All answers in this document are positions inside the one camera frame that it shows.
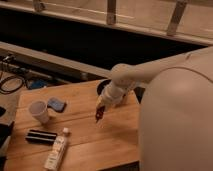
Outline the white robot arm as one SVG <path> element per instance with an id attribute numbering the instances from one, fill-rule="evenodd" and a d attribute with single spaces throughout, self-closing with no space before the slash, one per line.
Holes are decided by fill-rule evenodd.
<path id="1" fill-rule="evenodd" d="M 120 103 L 141 82 L 140 171 L 213 171 L 213 46 L 114 66 L 97 107 Z"/>

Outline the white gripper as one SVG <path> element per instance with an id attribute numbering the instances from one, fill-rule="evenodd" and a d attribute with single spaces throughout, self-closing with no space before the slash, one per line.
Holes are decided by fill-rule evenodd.
<path id="1" fill-rule="evenodd" d="M 105 109 L 108 109 L 111 106 L 118 105 L 123 101 L 126 94 L 126 88 L 119 87 L 114 82 L 110 82 L 105 86 L 102 93 L 98 97 L 96 108 L 100 109 L 101 107 L 104 107 Z"/>

